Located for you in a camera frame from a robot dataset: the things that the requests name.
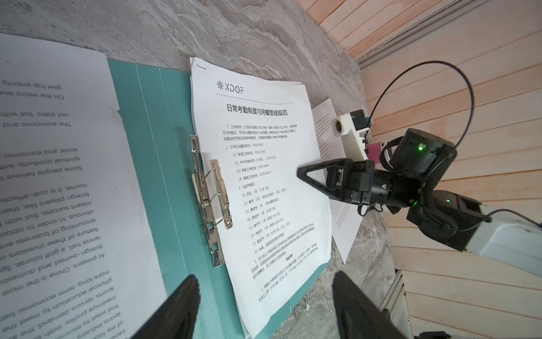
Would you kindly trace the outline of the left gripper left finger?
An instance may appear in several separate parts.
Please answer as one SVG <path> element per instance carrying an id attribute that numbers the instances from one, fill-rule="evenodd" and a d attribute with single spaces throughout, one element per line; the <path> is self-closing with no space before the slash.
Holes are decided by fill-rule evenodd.
<path id="1" fill-rule="evenodd" d="M 137 338 L 192 338 L 200 306 L 200 286 L 189 275 L 132 336 Z"/>

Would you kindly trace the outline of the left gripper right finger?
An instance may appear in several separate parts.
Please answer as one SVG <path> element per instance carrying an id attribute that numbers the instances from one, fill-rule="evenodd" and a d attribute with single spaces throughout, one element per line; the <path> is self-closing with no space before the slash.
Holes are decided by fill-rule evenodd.
<path id="1" fill-rule="evenodd" d="M 335 274 L 332 290 L 341 338 L 406 338 L 345 272 Z"/>

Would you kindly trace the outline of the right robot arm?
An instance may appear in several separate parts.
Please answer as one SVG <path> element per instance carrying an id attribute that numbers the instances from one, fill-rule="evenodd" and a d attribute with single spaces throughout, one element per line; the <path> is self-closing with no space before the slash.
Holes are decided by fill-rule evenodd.
<path id="1" fill-rule="evenodd" d="M 540 223 L 436 188 L 456 157 L 450 141 L 408 129 L 383 147 L 382 169 L 372 160 L 341 158 L 300 167 L 297 176 L 328 198 L 357 206 L 360 216 L 405 208 L 406 219 L 426 237 L 540 276 Z"/>

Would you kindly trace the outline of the teal paper folder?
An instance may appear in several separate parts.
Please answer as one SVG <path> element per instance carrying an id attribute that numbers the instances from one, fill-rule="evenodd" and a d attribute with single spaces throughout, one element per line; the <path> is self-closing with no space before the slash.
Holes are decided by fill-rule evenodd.
<path id="1" fill-rule="evenodd" d="M 226 265 L 212 265 L 191 179 L 191 71 L 114 60 L 109 66 L 167 292 L 195 275 L 201 293 L 196 337 L 249 338 Z M 272 337 L 317 279 L 256 338 Z"/>

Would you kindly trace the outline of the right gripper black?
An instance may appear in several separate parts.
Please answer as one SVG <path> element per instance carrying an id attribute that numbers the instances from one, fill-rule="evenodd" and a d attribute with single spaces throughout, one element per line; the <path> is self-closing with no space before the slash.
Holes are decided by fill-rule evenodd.
<path id="1" fill-rule="evenodd" d="M 327 197 L 358 206 L 380 204 L 401 209 L 419 199 L 419 180 L 375 169 L 375 163 L 369 160 L 329 160 L 302 166 L 296 175 Z"/>

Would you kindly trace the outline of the silver folder clip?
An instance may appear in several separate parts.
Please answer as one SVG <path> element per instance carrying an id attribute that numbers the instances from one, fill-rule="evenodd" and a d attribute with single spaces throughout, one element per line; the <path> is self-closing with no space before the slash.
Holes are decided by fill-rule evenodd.
<path id="1" fill-rule="evenodd" d="M 206 234 L 212 265 L 217 268 L 225 264 L 218 225 L 223 223 L 226 230 L 230 230 L 234 226 L 230 200 L 219 162 L 215 159 L 210 160 L 210 170 L 205 172 L 199 137 L 197 135 L 190 136 L 190 144 L 193 158 L 191 179 L 203 221 L 203 229 Z"/>

